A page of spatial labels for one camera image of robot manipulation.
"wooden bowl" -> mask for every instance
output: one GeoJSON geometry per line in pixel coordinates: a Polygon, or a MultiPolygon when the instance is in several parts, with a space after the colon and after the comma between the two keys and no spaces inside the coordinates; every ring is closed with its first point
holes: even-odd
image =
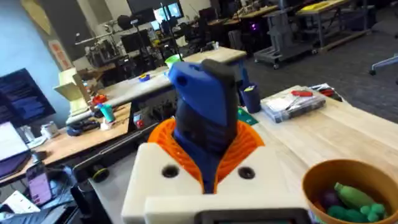
{"type": "Polygon", "coordinates": [[[392,224],[398,221],[398,184],[378,168],[360,161],[337,159],[311,167],[304,175],[302,188],[311,211],[327,224],[353,224],[338,220],[317,208],[313,203],[336,182],[355,187],[386,207],[387,219],[375,224],[392,224]]]}

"clear plastic box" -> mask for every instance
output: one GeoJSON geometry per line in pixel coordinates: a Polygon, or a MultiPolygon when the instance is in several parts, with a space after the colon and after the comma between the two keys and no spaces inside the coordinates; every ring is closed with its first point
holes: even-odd
{"type": "Polygon", "coordinates": [[[281,123],[321,108],[326,103],[325,96],[308,87],[291,88],[261,101],[261,108],[275,123],[281,123]],[[313,96],[299,97],[291,94],[293,90],[307,90],[313,96]]]}

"screw hole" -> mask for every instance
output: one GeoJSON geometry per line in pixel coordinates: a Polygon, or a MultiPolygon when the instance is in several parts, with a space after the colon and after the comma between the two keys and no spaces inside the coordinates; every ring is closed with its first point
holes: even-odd
{"type": "Polygon", "coordinates": [[[240,177],[246,180],[251,180],[256,176],[254,170],[250,167],[241,167],[238,169],[238,174],[240,177]]]}
{"type": "Polygon", "coordinates": [[[185,77],[177,77],[177,83],[180,86],[186,86],[187,85],[187,79],[185,77]]]}
{"type": "Polygon", "coordinates": [[[173,178],[173,177],[176,177],[179,172],[180,172],[180,170],[178,169],[177,166],[168,165],[163,168],[162,175],[166,178],[173,178]]]}

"monitor screen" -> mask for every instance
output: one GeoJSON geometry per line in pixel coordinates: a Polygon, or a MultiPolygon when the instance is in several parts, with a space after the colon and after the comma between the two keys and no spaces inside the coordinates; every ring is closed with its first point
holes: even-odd
{"type": "Polygon", "coordinates": [[[0,77],[0,123],[10,121],[20,127],[54,113],[26,69],[0,77]]]}
{"type": "Polygon", "coordinates": [[[154,10],[155,18],[158,23],[162,23],[163,20],[166,19],[166,15],[162,8],[158,8],[154,10]]]}
{"type": "Polygon", "coordinates": [[[182,17],[181,8],[178,3],[169,4],[168,9],[172,16],[175,16],[177,19],[182,17]]]}
{"type": "Polygon", "coordinates": [[[157,21],[152,21],[152,22],[150,22],[150,24],[152,25],[152,28],[154,28],[154,30],[160,29],[160,25],[157,21]]]}
{"type": "Polygon", "coordinates": [[[29,150],[11,122],[0,124],[0,136],[0,161],[29,150]]]}

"wooden table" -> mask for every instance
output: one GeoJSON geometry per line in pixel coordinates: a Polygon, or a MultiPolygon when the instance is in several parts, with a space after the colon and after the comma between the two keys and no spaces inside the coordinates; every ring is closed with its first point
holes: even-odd
{"type": "MultiPolygon", "coordinates": [[[[129,126],[131,104],[120,106],[114,113],[116,123],[113,128],[107,131],[94,129],[83,133],[81,136],[72,137],[66,133],[66,129],[60,130],[60,135],[48,139],[46,142],[34,148],[33,151],[46,151],[47,158],[43,161],[46,166],[54,166],[61,163],[79,153],[87,151],[101,143],[112,140],[116,137],[126,134],[129,126]]],[[[0,180],[0,185],[6,185],[13,181],[17,181],[25,176],[27,168],[32,165],[32,159],[18,173],[13,174],[5,179],[0,180]]]]}
{"type": "Polygon", "coordinates": [[[329,159],[361,160],[398,181],[398,124],[330,98],[324,108],[279,124],[264,112],[252,115],[259,121],[253,128],[275,150],[295,194],[303,197],[304,173],[329,159]]]}
{"type": "MultiPolygon", "coordinates": [[[[240,62],[245,57],[245,51],[219,47],[217,50],[193,54],[191,56],[184,57],[183,59],[185,62],[200,63],[204,59],[208,58],[221,63],[231,64],[240,62]]],[[[154,93],[161,94],[164,91],[167,91],[169,88],[172,88],[169,78],[164,75],[168,70],[169,69],[167,67],[161,67],[156,70],[146,72],[150,74],[150,80],[146,82],[141,83],[138,77],[136,77],[106,87],[104,93],[108,96],[107,104],[118,106],[137,100],[138,98],[144,98],[147,95],[153,95],[154,93]]],[[[76,116],[69,117],[67,124],[89,118],[90,116],[91,113],[87,111],[76,116]]]]}

